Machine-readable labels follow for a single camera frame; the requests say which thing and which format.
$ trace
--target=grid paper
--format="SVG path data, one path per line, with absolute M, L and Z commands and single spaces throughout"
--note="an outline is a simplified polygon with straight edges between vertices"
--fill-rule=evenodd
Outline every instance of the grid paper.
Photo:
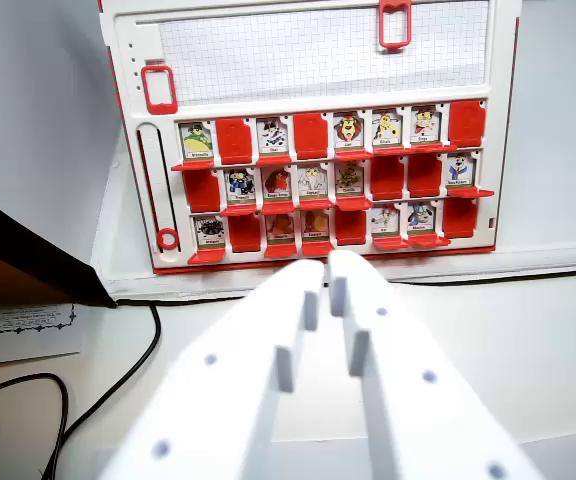
M 386 15 L 386 41 L 405 34 L 399 13 Z M 479 85 L 487 15 L 487 1 L 413 5 L 401 53 L 379 45 L 377 8 L 180 20 L 159 31 L 189 106 Z

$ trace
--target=white paper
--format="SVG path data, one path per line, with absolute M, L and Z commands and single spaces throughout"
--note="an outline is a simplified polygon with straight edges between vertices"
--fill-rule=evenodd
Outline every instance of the white paper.
M 88 313 L 70 303 L 0 309 L 0 362 L 81 352 Z
M 480 85 L 487 1 L 412 6 L 412 41 L 379 45 L 376 7 L 199 18 L 159 32 L 182 105 Z M 384 18 L 386 41 L 405 15 Z

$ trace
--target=red handle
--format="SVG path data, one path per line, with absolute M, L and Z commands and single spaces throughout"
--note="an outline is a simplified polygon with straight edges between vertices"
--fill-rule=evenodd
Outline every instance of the red handle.
M 412 0 L 379 0 L 379 43 L 382 47 L 388 50 L 396 50 L 398 48 L 405 47 L 410 43 L 410 38 L 412 35 L 410 26 L 410 17 L 412 10 Z M 395 12 L 397 10 L 405 10 L 406 18 L 408 23 L 407 38 L 403 42 L 399 43 L 386 43 L 384 40 L 384 13 L 385 11 L 389 13 Z

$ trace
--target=black wire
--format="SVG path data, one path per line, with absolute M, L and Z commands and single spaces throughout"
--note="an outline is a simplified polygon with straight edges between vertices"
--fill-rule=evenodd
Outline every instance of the black wire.
M 88 420 L 88 418 L 90 418 L 93 413 L 99 410 L 99 407 L 101 407 L 106 402 L 106 400 L 108 400 L 117 390 L 119 390 L 123 386 L 123 384 L 126 383 L 130 379 L 130 377 L 134 375 L 134 373 L 137 370 L 139 370 L 139 368 L 148 359 L 150 354 L 155 350 L 155 347 L 159 343 L 159 338 L 161 337 L 161 319 L 159 318 L 159 312 L 157 312 L 157 307 L 152 303 L 149 305 L 149 307 L 150 311 L 152 312 L 152 317 L 155 320 L 155 335 L 153 336 L 152 342 L 150 342 L 150 345 L 148 346 L 144 354 L 141 356 L 139 360 L 137 360 L 137 362 L 132 366 L 132 368 L 128 370 L 126 374 L 117 381 L 117 383 L 115 383 L 112 387 L 110 387 L 108 391 L 104 393 L 99 398 L 99 400 L 97 400 L 94 403 L 92 407 L 86 410 L 81 415 L 81 417 L 75 420 L 75 422 L 70 427 L 68 427 L 68 430 L 66 430 L 66 433 L 64 433 L 64 438 L 63 441 L 61 442 L 61 445 L 59 446 L 59 450 L 53 451 L 52 455 L 50 456 L 50 460 L 48 461 L 46 470 L 44 471 L 44 474 L 41 477 L 42 480 L 54 480 L 54 477 L 52 477 L 52 479 L 51 477 L 47 477 L 46 472 L 54 470 L 56 464 L 55 459 L 59 456 L 63 444 L 66 443 L 66 441 L 75 432 L 75 430 L 77 430 L 77 428 L 81 426 L 82 423 Z
M 55 442 L 55 448 L 52 451 L 53 455 L 58 454 L 64 442 L 64 429 L 66 428 L 66 422 L 68 420 L 68 389 L 66 388 L 66 384 L 63 382 L 63 380 L 54 373 L 33 373 L 31 375 L 23 375 L 21 377 L 12 378 L 10 380 L 6 380 L 5 382 L 0 383 L 0 390 L 7 387 L 11 387 L 12 385 L 17 385 L 19 383 L 29 382 L 31 380 L 52 380 L 57 384 L 61 392 L 61 421 L 59 422 L 59 431 L 57 432 L 57 441 Z M 56 468 L 57 463 L 55 462 L 51 466 L 50 477 L 47 478 L 49 479 L 55 478 Z
M 57 441 L 55 442 L 55 448 L 50 455 L 50 460 L 46 465 L 46 469 L 42 474 L 42 480 L 54 480 L 56 471 L 57 471 L 57 459 L 59 458 L 59 454 L 61 453 L 61 449 L 66 443 L 66 441 L 70 438 L 70 436 L 79 428 L 86 420 L 88 420 L 97 410 L 101 407 L 106 400 L 108 400 L 117 390 L 119 390 L 124 383 L 128 381 L 130 377 L 134 375 L 134 373 L 139 370 L 139 368 L 144 364 L 144 362 L 148 359 L 150 354 L 155 350 L 155 347 L 159 343 L 159 338 L 161 337 L 161 319 L 159 318 L 159 312 L 157 312 L 157 307 L 154 304 L 150 304 L 150 311 L 152 313 L 153 319 L 155 321 L 155 335 L 150 342 L 150 345 L 141 356 L 139 360 L 132 366 L 130 370 L 126 372 L 126 374 L 121 377 L 112 387 L 108 389 L 106 393 L 104 393 L 99 400 L 97 400 L 92 407 L 86 410 L 81 417 L 79 417 L 75 422 L 66 428 L 66 422 L 68 421 L 68 389 L 64 384 L 63 380 L 59 378 L 54 373 L 33 373 L 31 375 L 23 375 L 21 377 L 13 378 L 7 380 L 5 382 L 0 383 L 0 390 L 10 387 L 12 385 L 17 385 L 18 383 L 28 382 L 30 380 L 41 380 L 41 379 L 50 379 L 53 380 L 58 386 L 59 390 L 61 391 L 61 421 L 59 422 L 59 432 L 57 433 Z

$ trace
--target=character card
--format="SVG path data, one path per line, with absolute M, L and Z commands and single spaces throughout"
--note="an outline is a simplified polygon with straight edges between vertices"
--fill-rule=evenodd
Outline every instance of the character card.
M 364 169 L 356 162 L 335 165 L 335 193 L 338 197 L 352 197 L 364 193 Z
M 330 239 L 328 215 L 323 210 L 301 212 L 301 240 L 321 242 Z
M 335 113 L 332 117 L 335 149 L 357 150 L 364 146 L 363 119 L 356 112 Z
M 412 107 L 410 143 L 432 143 L 439 141 L 441 113 L 435 107 Z
M 201 122 L 180 123 L 179 135 L 185 160 L 204 160 L 213 157 L 210 130 Z
M 446 188 L 472 187 L 475 179 L 475 160 L 469 152 L 451 153 L 444 167 Z
M 319 165 L 297 168 L 299 198 L 328 198 L 328 175 Z
M 435 208 L 428 202 L 408 204 L 408 235 L 435 233 Z
M 283 167 L 271 167 L 261 170 L 264 183 L 264 202 L 277 202 L 292 198 L 290 173 Z
M 288 127 L 279 117 L 257 119 L 257 140 L 260 155 L 288 153 Z
M 401 115 L 396 110 L 376 110 L 372 114 L 372 144 L 375 148 L 401 144 Z
M 215 216 L 195 217 L 197 248 L 223 248 L 226 246 L 224 224 Z
M 228 205 L 255 203 L 255 182 L 244 168 L 224 170 Z
M 399 235 L 399 210 L 394 205 L 380 205 L 370 209 L 370 229 L 373 237 Z
M 292 217 L 284 213 L 266 215 L 266 237 L 268 245 L 294 243 L 295 224 Z

